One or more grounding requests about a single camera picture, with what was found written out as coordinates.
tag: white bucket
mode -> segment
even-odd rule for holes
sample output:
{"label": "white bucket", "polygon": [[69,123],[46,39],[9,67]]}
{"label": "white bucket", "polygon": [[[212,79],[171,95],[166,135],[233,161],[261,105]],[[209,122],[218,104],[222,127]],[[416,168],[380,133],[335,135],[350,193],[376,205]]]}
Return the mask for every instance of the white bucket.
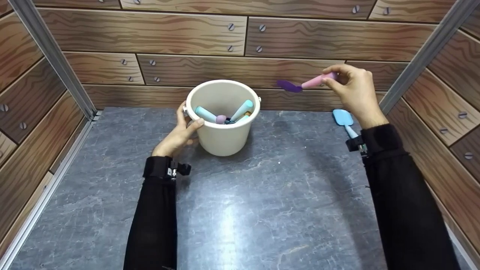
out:
{"label": "white bucket", "polygon": [[250,117],[235,124],[216,124],[205,121],[205,125],[197,133],[203,148],[216,156],[230,156],[240,151],[247,142],[252,121],[260,111],[261,99],[248,86],[230,80],[214,80],[195,87],[187,97],[184,111],[197,120],[195,109],[202,106],[214,115],[231,117],[246,101],[253,102]]}

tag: left hand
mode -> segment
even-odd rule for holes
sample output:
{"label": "left hand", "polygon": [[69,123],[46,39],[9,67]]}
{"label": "left hand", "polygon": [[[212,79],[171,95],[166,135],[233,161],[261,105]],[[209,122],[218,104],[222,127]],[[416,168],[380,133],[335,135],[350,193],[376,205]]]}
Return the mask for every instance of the left hand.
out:
{"label": "left hand", "polygon": [[185,145],[192,145],[194,141],[190,137],[201,128],[205,121],[200,118],[187,127],[192,120],[190,116],[183,116],[183,106],[186,101],[180,104],[177,109],[177,126],[163,139],[153,150],[152,156],[174,157],[180,153]]}

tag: light blue spatula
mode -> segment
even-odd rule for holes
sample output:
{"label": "light blue spatula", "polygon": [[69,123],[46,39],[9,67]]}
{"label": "light blue spatula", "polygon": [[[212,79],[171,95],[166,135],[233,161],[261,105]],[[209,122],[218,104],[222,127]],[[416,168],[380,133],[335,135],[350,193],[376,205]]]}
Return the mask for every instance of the light blue spatula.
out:
{"label": "light blue spatula", "polygon": [[358,137],[358,134],[350,127],[351,125],[353,125],[353,118],[348,111],[342,109],[335,109],[333,110],[333,118],[338,125],[342,125],[345,127],[345,130],[347,131],[350,138],[353,139],[355,137]]}

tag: wooden plank wall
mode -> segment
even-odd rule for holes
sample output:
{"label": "wooden plank wall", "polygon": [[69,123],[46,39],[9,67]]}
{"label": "wooden plank wall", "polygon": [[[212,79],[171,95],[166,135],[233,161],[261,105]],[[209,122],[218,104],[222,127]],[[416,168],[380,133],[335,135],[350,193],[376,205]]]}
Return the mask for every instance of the wooden plank wall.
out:
{"label": "wooden plank wall", "polygon": [[387,118],[480,268],[480,6]]}
{"label": "wooden plank wall", "polygon": [[6,0],[0,0],[0,257],[86,123]]}
{"label": "wooden plank wall", "polygon": [[454,0],[34,0],[98,108],[176,108],[194,86],[231,79],[262,109],[338,108],[319,86],[283,93],[334,63],[373,72],[382,96]]}

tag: pink handle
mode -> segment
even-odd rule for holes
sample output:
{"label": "pink handle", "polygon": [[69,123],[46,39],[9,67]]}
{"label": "pink handle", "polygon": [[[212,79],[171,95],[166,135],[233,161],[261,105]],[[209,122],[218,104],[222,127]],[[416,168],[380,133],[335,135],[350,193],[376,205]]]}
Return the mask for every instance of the pink handle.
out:
{"label": "pink handle", "polygon": [[322,84],[322,80],[324,78],[332,78],[332,79],[336,80],[337,74],[335,72],[330,72],[328,74],[322,74],[320,76],[317,76],[317,77],[313,78],[312,80],[310,80],[308,82],[304,82],[303,84],[301,84],[301,87],[303,89],[305,89],[305,88],[309,88],[309,87],[319,86],[319,85]]}

